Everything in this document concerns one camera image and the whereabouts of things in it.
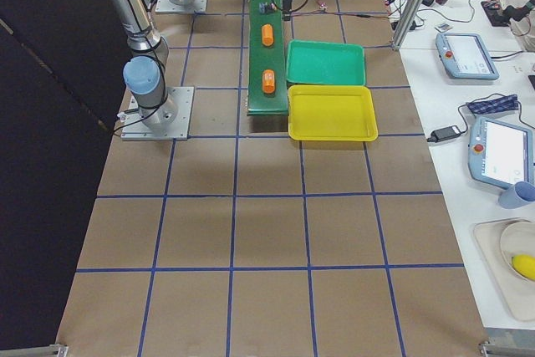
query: green conveyor belt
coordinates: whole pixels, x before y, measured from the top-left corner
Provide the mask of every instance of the green conveyor belt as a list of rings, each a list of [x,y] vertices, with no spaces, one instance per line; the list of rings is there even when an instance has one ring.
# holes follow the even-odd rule
[[[271,0],[249,0],[249,89],[247,114],[287,115],[288,88],[286,85],[286,59],[284,57],[283,21],[280,11],[261,14],[259,3],[271,3]],[[262,25],[273,26],[273,45],[262,45]],[[262,73],[265,69],[275,72],[275,93],[264,94],[262,91]]]

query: tablet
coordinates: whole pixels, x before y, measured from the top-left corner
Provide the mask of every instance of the tablet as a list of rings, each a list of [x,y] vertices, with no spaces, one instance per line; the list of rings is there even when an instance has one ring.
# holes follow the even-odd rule
[[[471,176],[501,188],[517,181],[533,184],[532,131],[478,116],[468,151]]]
[[[436,48],[453,79],[497,79],[490,54],[476,33],[438,33]]]

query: blue cup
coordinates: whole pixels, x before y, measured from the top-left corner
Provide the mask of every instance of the blue cup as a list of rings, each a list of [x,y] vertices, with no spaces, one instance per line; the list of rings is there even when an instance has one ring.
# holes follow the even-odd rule
[[[523,207],[535,201],[535,186],[519,181],[507,188],[498,198],[498,204],[506,209]]]

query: green tray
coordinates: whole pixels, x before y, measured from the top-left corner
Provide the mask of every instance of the green tray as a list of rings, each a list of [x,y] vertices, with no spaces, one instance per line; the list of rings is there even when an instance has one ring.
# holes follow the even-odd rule
[[[288,115],[288,87],[286,85],[286,59],[284,58],[283,19],[280,11],[260,14],[259,3],[271,0],[249,0],[249,87],[247,114],[250,116]],[[262,45],[262,25],[273,26],[272,46]],[[262,73],[275,72],[275,93],[262,91]]]
[[[286,70],[294,84],[366,84],[364,48],[349,43],[294,39],[288,45]]]

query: orange object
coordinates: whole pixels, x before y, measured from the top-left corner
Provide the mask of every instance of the orange object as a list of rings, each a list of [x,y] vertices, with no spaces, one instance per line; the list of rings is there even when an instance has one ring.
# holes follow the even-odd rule
[[[264,46],[271,46],[273,42],[273,26],[271,24],[262,25],[262,44]]]
[[[262,73],[262,91],[264,94],[275,92],[275,72],[273,70],[264,70]]]

